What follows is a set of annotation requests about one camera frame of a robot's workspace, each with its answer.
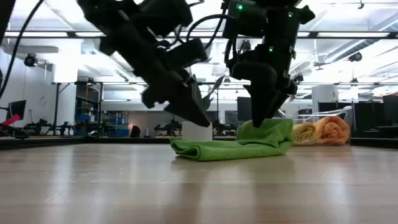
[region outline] white cup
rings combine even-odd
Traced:
[[[212,141],[213,125],[207,128],[201,127],[189,121],[182,123],[182,139],[187,141]]]

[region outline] black cable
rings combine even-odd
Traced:
[[[238,58],[238,52],[236,51],[236,37],[233,39],[229,39],[225,45],[225,52],[224,52],[224,63],[229,61],[229,53],[232,48],[232,56],[233,58]]]
[[[170,44],[170,47],[171,47],[171,46],[174,46],[177,42],[180,42],[181,44],[184,43],[184,41],[180,38],[181,31],[182,31],[182,26],[180,25],[180,27],[178,28],[178,30],[177,30],[177,31],[176,31],[176,30],[174,31],[175,39],[174,39],[174,41]]]
[[[1,89],[1,85],[2,85],[2,72],[1,72],[1,68],[0,68],[0,89]]]
[[[225,15],[225,14],[226,14],[226,8],[223,9],[223,12],[222,12],[221,14],[222,14],[222,15]],[[217,33],[218,33],[218,31],[220,30],[222,24],[223,24],[223,19],[220,19],[220,21],[218,21],[218,24],[217,24],[217,26],[216,26],[216,29],[214,30],[214,34],[210,37],[209,42],[205,45],[205,49],[209,48],[210,45],[211,45],[211,43],[213,43],[213,41],[214,41],[214,39],[216,38]]]
[[[19,46],[19,43],[21,42],[22,36],[23,36],[27,26],[29,25],[30,20],[32,20],[34,14],[37,12],[37,10],[39,9],[39,7],[41,6],[41,4],[43,2],[44,2],[44,0],[39,0],[37,2],[35,7],[30,12],[29,16],[27,17],[24,25],[22,26],[21,31],[19,32],[19,35],[18,35],[17,40],[15,42],[14,50],[12,51],[10,64],[8,66],[7,73],[6,73],[6,78],[4,79],[4,84],[3,84],[3,86],[2,86],[2,88],[0,90],[0,99],[3,96],[3,94],[4,94],[4,91],[6,91],[6,87],[7,87],[7,84],[8,84],[8,79],[10,78],[12,66],[14,65],[14,61],[15,61],[15,58],[17,56],[18,46]]]
[[[187,33],[187,41],[189,41],[190,35],[191,35],[192,31],[194,30],[194,28],[196,28],[202,22],[205,22],[210,19],[220,19],[220,21],[216,27],[215,33],[210,38],[210,41],[206,44],[205,49],[207,49],[211,45],[211,43],[214,41],[215,37],[217,36],[218,30],[221,27],[223,19],[229,19],[231,21],[236,22],[235,18],[233,18],[232,16],[229,16],[229,15],[225,15],[225,14],[215,14],[215,15],[205,16],[205,17],[199,19],[198,21],[196,21],[195,23],[193,23],[192,26],[189,28],[188,33]]]
[[[197,6],[199,4],[205,3],[205,0],[199,0],[198,2],[194,2],[191,4],[188,4],[189,7]]]

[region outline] white wall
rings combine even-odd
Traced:
[[[11,56],[0,50],[0,68],[6,75]],[[51,85],[52,73],[45,74],[42,68],[27,68],[22,60],[16,59],[6,91],[0,100],[1,107],[8,107],[9,102],[27,100],[25,116],[22,121],[14,123],[15,127],[22,127],[30,123],[32,110],[33,122],[40,118],[47,118],[53,123],[55,108],[55,86]],[[0,122],[6,119],[7,111],[0,110]]]

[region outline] rolled towel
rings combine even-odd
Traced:
[[[349,125],[339,116],[327,116],[314,123],[319,144],[345,144],[350,136]]]
[[[312,123],[296,124],[293,127],[294,144],[296,146],[315,144],[319,138],[317,129]]]

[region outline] green towel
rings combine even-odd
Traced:
[[[247,121],[238,129],[235,141],[171,139],[171,147],[178,155],[194,161],[280,156],[293,146],[292,130],[290,119],[267,119],[260,128]]]

